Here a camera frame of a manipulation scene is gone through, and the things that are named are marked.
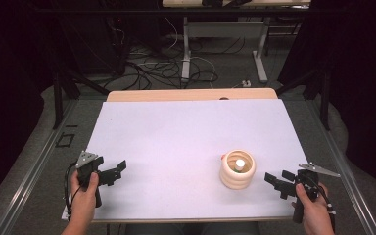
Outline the dark equipment rack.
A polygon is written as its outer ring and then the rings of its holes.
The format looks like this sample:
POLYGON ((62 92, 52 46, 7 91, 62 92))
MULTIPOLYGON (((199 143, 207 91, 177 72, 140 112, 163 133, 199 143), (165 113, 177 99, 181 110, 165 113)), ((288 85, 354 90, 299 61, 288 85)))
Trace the dark equipment rack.
POLYGON ((124 74, 127 41, 112 18, 62 16, 59 21, 82 73, 124 74))

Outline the black metal stand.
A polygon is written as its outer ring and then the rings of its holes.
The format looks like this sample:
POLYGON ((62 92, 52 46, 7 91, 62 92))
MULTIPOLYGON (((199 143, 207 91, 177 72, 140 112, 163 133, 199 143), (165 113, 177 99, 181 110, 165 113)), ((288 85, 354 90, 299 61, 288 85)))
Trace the black metal stand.
POLYGON ((99 92, 102 95, 109 95, 110 91, 84 75, 79 74, 71 69, 57 71, 53 74, 53 88, 54 88, 54 105, 55 105, 55 122, 54 129, 57 129, 64 119, 63 108, 63 94, 66 94, 69 99, 77 100, 80 96, 80 91, 76 83, 79 82, 85 86, 99 92))
POLYGON ((275 90, 275 93, 280 96, 286 91, 295 88, 302 82, 312 79, 312 85, 305 89, 305 99, 313 100, 317 92, 320 93, 320 108, 319 119, 326 130, 330 130, 329 126, 329 96, 331 85, 331 70, 330 69, 312 69, 304 73, 302 76, 295 78, 292 82, 282 85, 275 90))

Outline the person's right hand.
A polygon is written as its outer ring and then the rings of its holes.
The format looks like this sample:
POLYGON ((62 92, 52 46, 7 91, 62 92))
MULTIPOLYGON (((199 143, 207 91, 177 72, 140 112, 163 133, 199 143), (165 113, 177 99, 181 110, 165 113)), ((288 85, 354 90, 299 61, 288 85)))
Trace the person's right hand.
POLYGON ((317 198, 312 201, 302 184, 296 185, 296 193, 304 207, 305 235, 335 235, 325 200, 317 198))

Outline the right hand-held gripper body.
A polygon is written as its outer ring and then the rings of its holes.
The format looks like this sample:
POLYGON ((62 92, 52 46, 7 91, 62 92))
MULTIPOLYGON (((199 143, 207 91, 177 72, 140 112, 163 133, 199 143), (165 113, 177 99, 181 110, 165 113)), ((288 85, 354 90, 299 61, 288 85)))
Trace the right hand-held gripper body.
POLYGON ((331 223, 334 224, 336 212, 334 211, 330 200, 326 196, 325 190, 318 183, 318 174, 340 177, 339 173, 333 172, 314 163, 300 164, 300 169, 295 174, 295 180, 289 181, 285 178, 283 178, 283 180, 279 179, 281 184, 279 185, 279 189, 276 191, 280 192, 280 198, 283 200, 286 200, 289 196, 297 197, 296 185, 301 183, 312 201, 316 200, 318 196, 321 196, 325 200, 331 223))

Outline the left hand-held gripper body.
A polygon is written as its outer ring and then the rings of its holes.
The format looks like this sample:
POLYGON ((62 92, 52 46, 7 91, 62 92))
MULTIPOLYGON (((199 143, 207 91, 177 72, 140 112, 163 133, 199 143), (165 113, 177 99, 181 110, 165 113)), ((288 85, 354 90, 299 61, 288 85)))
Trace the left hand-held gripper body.
POLYGON ((104 162, 103 157, 96 154, 82 151, 75 165, 78 172, 78 182, 81 188, 87 189, 90 182, 91 173, 95 172, 99 176, 99 185, 112 186, 116 181, 114 169, 100 171, 98 167, 104 162))

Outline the aluminium floor rail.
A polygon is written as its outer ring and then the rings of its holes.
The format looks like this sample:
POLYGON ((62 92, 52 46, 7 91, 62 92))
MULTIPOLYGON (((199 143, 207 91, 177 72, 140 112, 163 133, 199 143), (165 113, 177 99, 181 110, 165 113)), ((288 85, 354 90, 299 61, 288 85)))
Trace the aluminium floor rail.
POLYGON ((53 126, 50 126, 49 132, 46 135, 45 142, 42 144, 40 151, 34 154, 33 160, 25 162, 26 164, 30 163, 30 166, 28 169, 21 171, 22 181, 12 195, 11 201, 8 203, 8 206, 5 208, 3 215, 0 218, 0 235, 9 235, 11 233, 15 222, 22 212, 25 203, 55 148, 56 140, 61 137, 61 129, 63 125, 74 111, 76 104, 76 100, 66 102, 64 116, 62 117, 59 126, 56 129, 54 129, 53 126))
POLYGON ((350 205, 356 218, 362 226, 365 235, 376 235, 376 216, 369 206, 367 196, 362 192, 361 183, 357 179, 364 172, 354 166, 345 155, 348 144, 347 128, 341 120, 339 112, 332 106, 326 111, 326 123, 321 121, 321 101, 317 98, 306 102, 307 106, 319 126, 322 136, 331 151, 331 161, 334 168, 341 174, 341 182, 350 200, 350 205))

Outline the white table mat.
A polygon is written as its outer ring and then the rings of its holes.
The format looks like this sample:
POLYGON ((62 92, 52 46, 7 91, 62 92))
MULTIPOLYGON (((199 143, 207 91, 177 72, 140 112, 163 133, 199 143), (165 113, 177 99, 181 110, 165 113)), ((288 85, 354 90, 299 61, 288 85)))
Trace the white table mat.
POLYGON ((297 171, 306 161, 285 105, 278 99, 106 102, 87 149, 102 169, 127 164, 102 187, 98 221, 217 221, 292 215, 266 173, 297 171), (243 150, 257 164, 251 184, 227 188, 222 155, 243 150))

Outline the cream ringed pen holder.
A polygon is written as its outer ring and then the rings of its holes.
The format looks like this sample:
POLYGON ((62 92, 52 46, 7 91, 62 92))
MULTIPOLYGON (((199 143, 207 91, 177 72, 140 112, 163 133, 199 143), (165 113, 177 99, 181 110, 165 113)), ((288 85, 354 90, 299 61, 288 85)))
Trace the cream ringed pen holder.
POLYGON ((221 157, 219 178, 228 188, 242 190, 247 188, 255 175, 257 164, 251 154, 244 150, 232 150, 221 157), (245 167, 241 173, 233 170, 235 161, 241 159, 245 161, 245 167))

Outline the person's left hand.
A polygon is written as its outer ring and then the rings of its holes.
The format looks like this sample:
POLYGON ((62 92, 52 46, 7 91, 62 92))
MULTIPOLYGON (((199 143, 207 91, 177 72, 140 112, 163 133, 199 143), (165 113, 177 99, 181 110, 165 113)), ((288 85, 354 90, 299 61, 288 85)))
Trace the person's left hand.
POLYGON ((81 227, 88 226, 95 213, 95 194, 98 188, 99 176, 97 173, 92 172, 88 187, 81 189, 78 181, 78 172, 75 171, 71 176, 70 183, 73 194, 70 224, 81 227))

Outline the grey metal desk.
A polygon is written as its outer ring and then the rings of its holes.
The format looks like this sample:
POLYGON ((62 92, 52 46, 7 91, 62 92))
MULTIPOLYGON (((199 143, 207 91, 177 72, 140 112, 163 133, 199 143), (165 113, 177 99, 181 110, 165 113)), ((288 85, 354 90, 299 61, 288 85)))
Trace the grey metal desk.
MULTIPOLYGON (((163 0, 163 6, 176 10, 194 10, 195 8, 205 9, 211 7, 215 2, 222 7, 231 3, 239 3, 241 10, 306 10, 311 0, 163 0)), ((191 49, 189 43, 191 38, 254 38, 258 40, 257 49, 253 52, 253 58, 258 73, 259 81, 267 83, 265 68, 262 62, 262 54, 265 42, 268 37, 270 17, 260 17, 259 21, 229 22, 217 20, 189 20, 183 18, 183 44, 184 56, 182 59, 181 81, 187 82, 190 77, 191 49)))

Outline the green and white glue stick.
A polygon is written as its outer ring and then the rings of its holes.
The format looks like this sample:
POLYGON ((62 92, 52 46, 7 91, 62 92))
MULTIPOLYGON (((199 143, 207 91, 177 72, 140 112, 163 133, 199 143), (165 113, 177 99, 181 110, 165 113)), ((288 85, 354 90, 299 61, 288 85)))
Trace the green and white glue stick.
POLYGON ((241 173, 245 167, 245 161, 244 160, 241 160, 241 159, 238 159, 235 161, 235 165, 233 167, 233 170, 237 173, 241 173))

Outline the dark curtain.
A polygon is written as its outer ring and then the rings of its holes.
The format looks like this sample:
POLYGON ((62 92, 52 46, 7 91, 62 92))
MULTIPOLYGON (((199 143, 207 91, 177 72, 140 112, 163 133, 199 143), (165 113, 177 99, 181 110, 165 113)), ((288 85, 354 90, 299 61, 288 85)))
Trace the dark curtain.
POLYGON ((287 85, 331 59, 330 103, 348 130, 346 155, 376 179, 376 0, 311 0, 278 81, 287 85))
POLYGON ((0 185, 43 111, 50 71, 20 0, 0 0, 0 185))

